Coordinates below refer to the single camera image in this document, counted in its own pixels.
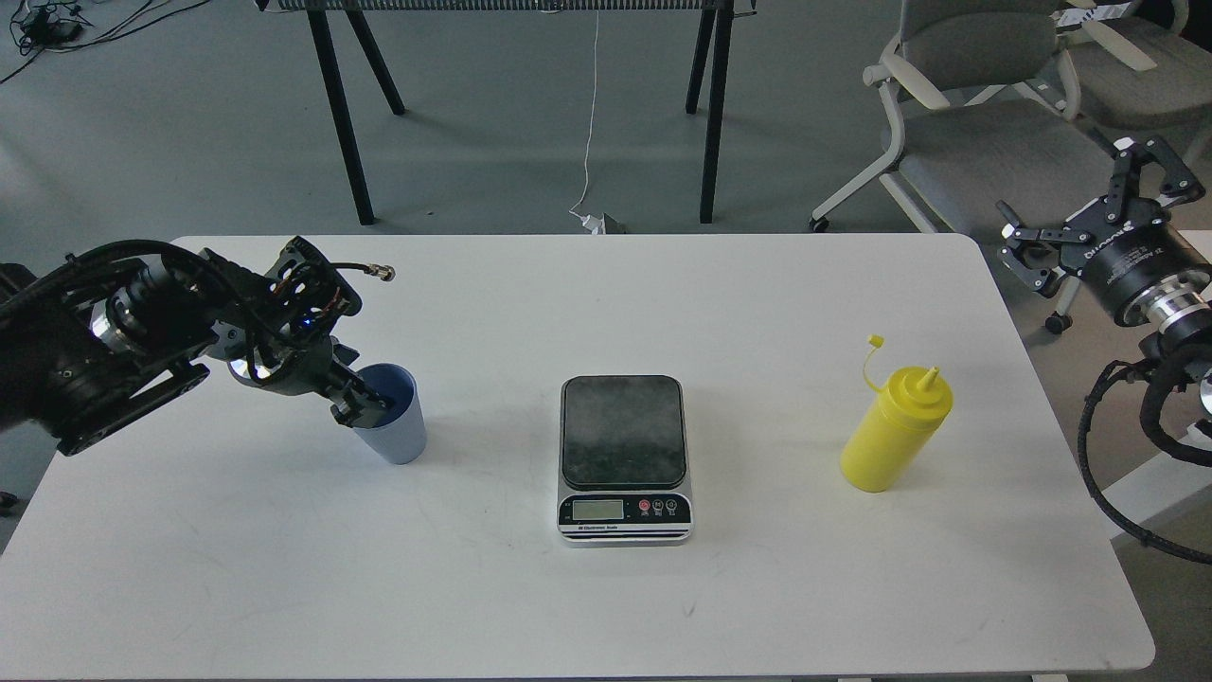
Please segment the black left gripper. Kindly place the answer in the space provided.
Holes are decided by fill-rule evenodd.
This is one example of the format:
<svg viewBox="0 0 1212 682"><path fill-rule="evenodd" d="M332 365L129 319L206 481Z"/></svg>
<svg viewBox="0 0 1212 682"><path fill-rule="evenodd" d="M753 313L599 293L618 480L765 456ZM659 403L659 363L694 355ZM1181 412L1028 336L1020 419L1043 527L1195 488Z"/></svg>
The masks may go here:
<svg viewBox="0 0 1212 682"><path fill-rule="evenodd" d="M228 363L247 386L328 397L330 414L342 426L381 424L381 409L390 409L394 399L351 369L358 354L332 337L341 316L361 310L361 299L311 242L291 237L264 275L213 250L204 258L222 275L215 342L204 350L208 359Z"/></svg>

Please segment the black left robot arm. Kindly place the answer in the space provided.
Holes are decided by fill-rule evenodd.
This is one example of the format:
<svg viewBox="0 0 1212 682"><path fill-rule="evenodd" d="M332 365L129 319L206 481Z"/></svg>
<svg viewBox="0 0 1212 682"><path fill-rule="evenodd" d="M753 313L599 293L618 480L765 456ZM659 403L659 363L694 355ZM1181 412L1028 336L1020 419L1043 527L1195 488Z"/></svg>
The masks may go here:
<svg viewBox="0 0 1212 682"><path fill-rule="evenodd" d="M328 260L291 237L259 275L212 250L105 243L38 277L2 264L2 428L33 422L75 455L198 386L201 359L244 386L328 399L342 426L384 426L405 409L356 372L333 336L364 302Z"/></svg>

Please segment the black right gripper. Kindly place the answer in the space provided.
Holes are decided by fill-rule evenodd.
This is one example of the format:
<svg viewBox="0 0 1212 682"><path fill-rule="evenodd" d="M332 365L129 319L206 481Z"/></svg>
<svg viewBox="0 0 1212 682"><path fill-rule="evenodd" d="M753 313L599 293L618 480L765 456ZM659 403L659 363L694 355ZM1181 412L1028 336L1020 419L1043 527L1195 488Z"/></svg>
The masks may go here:
<svg viewBox="0 0 1212 682"><path fill-rule="evenodd" d="M1025 227L1004 200L1000 260L1027 288L1054 297L1077 276L1117 327L1170 328L1191 314L1210 316L1204 290L1210 262L1168 227L1170 207L1199 202L1204 183L1160 134L1115 142L1108 193L1070 216L1065 227ZM1156 199L1140 197L1140 172L1164 170Z"/></svg>

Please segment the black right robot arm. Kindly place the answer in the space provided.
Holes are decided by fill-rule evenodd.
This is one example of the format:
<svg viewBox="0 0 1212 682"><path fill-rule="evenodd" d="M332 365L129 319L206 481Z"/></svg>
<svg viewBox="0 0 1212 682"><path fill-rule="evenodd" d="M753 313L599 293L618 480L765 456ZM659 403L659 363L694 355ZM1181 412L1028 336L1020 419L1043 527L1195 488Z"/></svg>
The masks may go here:
<svg viewBox="0 0 1212 682"><path fill-rule="evenodd" d="M1077 424L1077 469L1088 494L1111 522L1143 548L1155 548L1193 563L1206 552L1183 548L1127 518L1096 483L1087 441L1096 407L1121 382L1142 382L1140 430L1151 445L1178 462L1208 468L1208 449L1184 445L1165 431L1161 415L1174 392L1197 386L1210 405L1210 262L1170 227L1170 208L1194 204L1206 190L1187 162L1164 141L1125 137L1115 142L1107 191L1054 227L1023 224L1005 202L1006 220L997 256L1027 288L1053 297L1068 280L1082 283L1122 328L1149 325L1137 362L1111 361L1102 369Z"/></svg>

